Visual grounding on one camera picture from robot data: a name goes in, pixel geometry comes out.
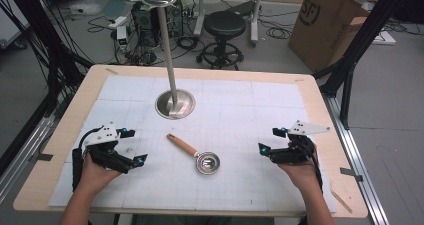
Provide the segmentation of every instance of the black stool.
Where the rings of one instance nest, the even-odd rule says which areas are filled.
[[[234,66],[238,71],[237,62],[243,61],[244,56],[236,46],[227,43],[227,41],[244,33],[246,30],[244,19],[234,12],[214,12],[205,18],[203,27],[215,37],[216,42],[203,48],[202,52],[196,57],[196,61],[201,63],[205,59],[211,65],[211,69]]]

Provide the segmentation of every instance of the floor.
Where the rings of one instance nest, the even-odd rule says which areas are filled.
[[[95,1],[111,18],[125,15],[131,8],[126,0]],[[227,7],[223,2],[211,1],[214,9]],[[264,3],[262,6],[262,15],[299,10],[299,6],[290,4]],[[67,19],[66,25],[73,39],[93,61],[115,62],[110,31],[87,32],[90,27],[88,21],[99,16],[74,17],[73,20]],[[296,15],[264,19],[292,24]],[[417,29],[415,25],[407,26],[411,31]],[[421,225],[424,224],[424,113],[420,112],[424,107],[424,36],[399,32],[390,34],[396,40],[395,46],[371,45],[355,70],[349,125],[389,223]],[[203,34],[201,40],[207,44],[213,39]],[[245,55],[245,60],[239,64],[241,71],[311,74],[287,48],[288,40],[268,37],[262,25],[259,25],[258,45],[253,48],[248,40],[249,33],[246,32],[233,41]],[[172,55],[176,57],[183,53],[184,50],[177,48]],[[196,54],[189,52],[174,59],[173,64],[182,68],[209,69],[205,64],[195,62]],[[157,55],[163,55],[160,48]],[[7,149],[46,93],[43,74],[31,49],[10,47],[0,50],[0,154]],[[1,224],[58,223],[60,213],[28,213],[13,209],[13,200],[32,166],[33,163],[28,162],[8,196],[0,202]],[[94,224],[112,224],[113,217],[95,214],[92,221]],[[274,223],[297,224],[296,221],[275,218]],[[337,224],[368,225],[373,222],[367,217],[337,219]]]

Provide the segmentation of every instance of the wooden spoon handle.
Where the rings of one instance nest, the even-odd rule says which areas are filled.
[[[179,148],[184,150],[186,153],[190,154],[193,157],[199,156],[199,153],[196,149],[194,149],[192,146],[188,145],[188,143],[184,142],[180,138],[174,136],[173,134],[168,134],[166,137],[168,137],[169,140],[171,140],[175,145],[177,145]]]

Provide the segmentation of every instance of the wrist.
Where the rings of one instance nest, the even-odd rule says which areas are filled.
[[[74,196],[78,196],[78,197],[82,197],[82,198],[93,200],[94,197],[96,196],[96,194],[94,194],[93,192],[90,192],[87,189],[84,189],[82,187],[78,187],[77,186],[77,188],[74,191]]]
[[[322,196],[321,188],[318,183],[308,184],[307,186],[303,186],[299,188],[300,193],[303,197],[315,197],[317,195]]]
[[[299,189],[301,193],[308,193],[308,192],[321,193],[321,188],[315,176],[310,177],[308,179],[304,179],[303,181],[297,183],[297,188]]]

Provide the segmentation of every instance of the white grid paper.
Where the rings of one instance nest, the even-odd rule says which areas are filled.
[[[288,176],[259,154],[258,142],[272,148],[288,140],[272,135],[274,127],[308,121],[294,84],[178,79],[177,87],[193,94],[196,107],[180,120],[161,117],[156,98],[169,90],[168,79],[109,77],[88,115],[79,139],[90,129],[113,121],[116,128],[136,130],[119,141],[119,154],[148,154],[145,165],[123,174],[97,195],[93,206],[173,210],[285,211],[305,210]],[[172,144],[172,133],[200,153],[216,153],[221,166],[213,175],[197,171],[196,159]],[[66,206],[72,195],[71,155],[49,202]],[[336,207],[325,170],[324,197]]]

